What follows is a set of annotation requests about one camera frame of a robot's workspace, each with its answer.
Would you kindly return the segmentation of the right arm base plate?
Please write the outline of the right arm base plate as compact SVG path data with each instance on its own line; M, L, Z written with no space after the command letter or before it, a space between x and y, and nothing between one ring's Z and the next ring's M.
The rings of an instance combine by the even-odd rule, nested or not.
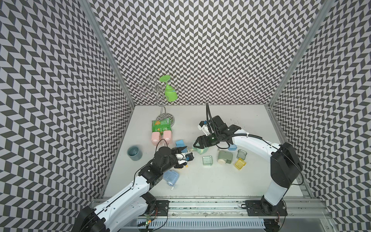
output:
M249 216L287 216L287 207L282 199L276 206L271 205L264 198L261 200L247 200L244 202Z

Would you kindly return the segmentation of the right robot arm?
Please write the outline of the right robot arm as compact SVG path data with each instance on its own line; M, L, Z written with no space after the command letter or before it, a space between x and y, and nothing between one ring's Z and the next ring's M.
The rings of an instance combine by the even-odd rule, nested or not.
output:
M261 199L263 205L277 206L294 180L301 175L302 165L299 157L293 146L287 142L268 142L261 136L248 133L240 126L227 126L220 116L201 121L198 129L203 131L204 135L196 139L193 144L195 148L210 148L226 142L247 149L270 165L271 183Z

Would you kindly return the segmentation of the mint green pencil sharpener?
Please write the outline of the mint green pencil sharpener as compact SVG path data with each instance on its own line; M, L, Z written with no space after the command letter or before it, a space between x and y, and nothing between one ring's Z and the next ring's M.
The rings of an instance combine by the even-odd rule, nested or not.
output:
M209 148L192 148L191 152L197 152L200 155L205 154L208 151Z

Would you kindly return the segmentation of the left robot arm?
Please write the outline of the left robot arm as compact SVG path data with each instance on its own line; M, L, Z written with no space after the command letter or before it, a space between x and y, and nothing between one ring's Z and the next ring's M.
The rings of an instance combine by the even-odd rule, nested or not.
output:
M133 181L104 203L83 208L75 219L73 232L118 232L129 222L155 210L156 198L149 192L166 171L183 168L194 160L182 148L160 147L154 157L135 174Z

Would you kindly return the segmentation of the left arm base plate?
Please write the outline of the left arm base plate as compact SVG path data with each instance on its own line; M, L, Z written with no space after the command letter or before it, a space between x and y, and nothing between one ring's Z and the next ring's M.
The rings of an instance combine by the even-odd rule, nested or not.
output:
M149 203L144 215L157 215L157 216L167 216L169 211L170 201L168 200L156 200L155 202Z

